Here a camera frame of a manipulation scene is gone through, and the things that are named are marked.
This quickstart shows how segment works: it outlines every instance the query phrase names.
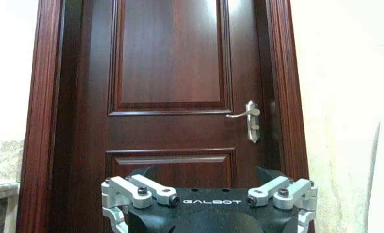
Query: logo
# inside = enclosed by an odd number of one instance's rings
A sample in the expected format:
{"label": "logo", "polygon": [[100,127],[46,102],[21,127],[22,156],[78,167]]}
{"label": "logo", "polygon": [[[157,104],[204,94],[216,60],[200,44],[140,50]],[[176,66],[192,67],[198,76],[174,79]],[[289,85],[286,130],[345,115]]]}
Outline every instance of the logo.
{"label": "logo", "polygon": [[241,200],[212,200],[212,201],[205,201],[205,200],[184,200],[184,204],[206,204],[206,205],[232,205],[232,204],[240,204],[242,201]]}

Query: door handle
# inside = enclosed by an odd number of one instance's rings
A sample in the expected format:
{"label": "door handle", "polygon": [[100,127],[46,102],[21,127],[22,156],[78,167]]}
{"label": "door handle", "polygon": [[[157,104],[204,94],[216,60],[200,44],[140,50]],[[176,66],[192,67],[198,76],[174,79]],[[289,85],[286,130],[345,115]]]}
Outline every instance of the door handle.
{"label": "door handle", "polygon": [[236,115],[225,115],[228,118],[238,118],[246,116],[248,140],[253,143],[256,143],[256,141],[260,139],[258,115],[260,110],[257,109],[257,104],[253,101],[249,101],[245,104],[245,112]]}
{"label": "door handle", "polygon": [[242,112],[242,113],[240,113],[240,114],[236,114],[236,115],[229,115],[229,114],[226,114],[226,117],[228,117],[228,118],[238,118],[238,117],[242,117],[242,116],[245,116],[245,115],[254,115],[254,116],[257,116],[258,113],[260,113],[258,109],[253,108],[253,109],[250,109],[250,110],[248,110],[248,111],[245,111],[245,112]]}

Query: screw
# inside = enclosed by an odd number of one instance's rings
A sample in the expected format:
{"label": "screw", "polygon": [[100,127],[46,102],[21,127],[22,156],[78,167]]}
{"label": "screw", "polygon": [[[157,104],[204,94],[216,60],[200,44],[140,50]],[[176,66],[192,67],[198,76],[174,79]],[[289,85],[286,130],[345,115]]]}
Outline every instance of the screw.
{"label": "screw", "polygon": [[145,195],[145,194],[148,194],[148,188],[140,187],[140,188],[137,189],[137,194],[138,194],[138,195]]}
{"label": "screw", "polygon": [[180,198],[174,195],[169,197],[169,206],[176,207],[180,203]]}
{"label": "screw", "polygon": [[277,190],[277,194],[281,196],[281,197],[288,197],[289,193],[288,193],[288,189],[286,188],[280,188]]}
{"label": "screw", "polygon": [[249,206],[254,206],[256,205],[256,198],[253,196],[248,196],[246,203]]}

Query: door casing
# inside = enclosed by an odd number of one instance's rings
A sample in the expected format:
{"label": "door casing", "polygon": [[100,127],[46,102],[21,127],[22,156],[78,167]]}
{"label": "door casing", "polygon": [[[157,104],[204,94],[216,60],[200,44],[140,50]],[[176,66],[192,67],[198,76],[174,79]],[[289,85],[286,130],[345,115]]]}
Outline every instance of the door casing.
{"label": "door casing", "polygon": [[[65,232],[82,0],[40,0],[17,232]],[[308,178],[289,0],[254,0],[268,168]]]}

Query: door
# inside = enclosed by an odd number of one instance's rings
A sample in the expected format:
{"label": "door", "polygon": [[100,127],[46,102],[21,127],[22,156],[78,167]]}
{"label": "door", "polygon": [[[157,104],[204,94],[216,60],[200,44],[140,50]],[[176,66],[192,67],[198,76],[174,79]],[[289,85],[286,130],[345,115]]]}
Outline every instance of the door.
{"label": "door", "polygon": [[173,187],[258,186],[253,0],[85,0],[69,183],[70,232],[109,230],[100,184],[156,166]]}

